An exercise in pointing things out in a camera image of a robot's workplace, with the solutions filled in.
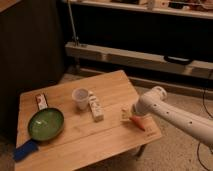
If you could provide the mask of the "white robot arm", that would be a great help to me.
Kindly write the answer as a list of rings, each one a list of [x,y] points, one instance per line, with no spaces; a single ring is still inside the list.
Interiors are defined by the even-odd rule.
[[[156,114],[206,146],[213,148],[213,121],[169,105],[164,102],[166,98],[166,90],[155,86],[138,98],[132,110],[140,116],[147,113]]]

